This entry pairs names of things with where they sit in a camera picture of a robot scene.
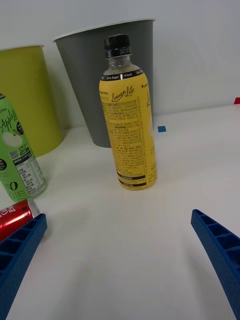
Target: plastic bottle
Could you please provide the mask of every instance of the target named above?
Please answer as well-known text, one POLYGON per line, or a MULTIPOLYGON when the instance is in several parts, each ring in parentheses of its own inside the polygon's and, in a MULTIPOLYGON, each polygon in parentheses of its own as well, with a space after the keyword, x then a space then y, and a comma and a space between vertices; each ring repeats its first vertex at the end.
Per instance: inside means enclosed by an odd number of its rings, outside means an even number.
POLYGON ((1 93, 0 181, 15 202, 35 198, 47 187, 17 114, 1 93))
POLYGON ((128 190, 146 189, 157 179, 148 79, 130 61, 127 34, 105 38, 104 51, 109 68, 99 93, 117 177, 128 190))

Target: bottle label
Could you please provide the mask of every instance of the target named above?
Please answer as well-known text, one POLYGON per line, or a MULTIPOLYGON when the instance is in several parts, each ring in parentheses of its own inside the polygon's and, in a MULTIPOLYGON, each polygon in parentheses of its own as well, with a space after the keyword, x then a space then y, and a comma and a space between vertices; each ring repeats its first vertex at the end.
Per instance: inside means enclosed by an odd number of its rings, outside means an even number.
POLYGON ((33 198, 46 187, 10 101, 0 94, 0 181, 14 201, 33 198))
POLYGON ((141 69, 103 75, 99 93, 118 180, 130 190, 157 179, 149 84, 141 69))

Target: gray trash can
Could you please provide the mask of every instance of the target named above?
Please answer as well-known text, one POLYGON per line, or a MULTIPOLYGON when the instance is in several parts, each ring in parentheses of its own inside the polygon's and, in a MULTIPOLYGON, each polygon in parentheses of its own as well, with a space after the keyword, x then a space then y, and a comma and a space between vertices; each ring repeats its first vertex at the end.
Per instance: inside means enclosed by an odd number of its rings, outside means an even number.
POLYGON ((92 141, 100 147, 111 147, 99 96, 99 81, 108 68, 104 56, 104 38, 128 34, 131 62, 146 74, 153 103, 153 22, 141 19, 103 25, 56 37, 56 42, 92 141))

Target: red can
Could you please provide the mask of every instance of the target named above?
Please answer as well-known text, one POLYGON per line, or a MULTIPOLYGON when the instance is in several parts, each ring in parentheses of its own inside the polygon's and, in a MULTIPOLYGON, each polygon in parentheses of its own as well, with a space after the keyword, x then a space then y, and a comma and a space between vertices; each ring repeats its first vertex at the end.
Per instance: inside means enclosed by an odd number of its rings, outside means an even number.
POLYGON ((0 242, 23 227, 40 213, 32 199, 26 199, 0 210, 0 242))

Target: apple label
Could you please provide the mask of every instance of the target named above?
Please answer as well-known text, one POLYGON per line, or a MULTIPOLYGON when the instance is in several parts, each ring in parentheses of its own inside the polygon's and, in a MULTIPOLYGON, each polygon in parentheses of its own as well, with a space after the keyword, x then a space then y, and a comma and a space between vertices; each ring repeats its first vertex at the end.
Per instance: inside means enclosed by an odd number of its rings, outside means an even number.
POLYGON ((11 102, 0 94, 0 181, 16 202, 47 187, 39 164, 11 102))

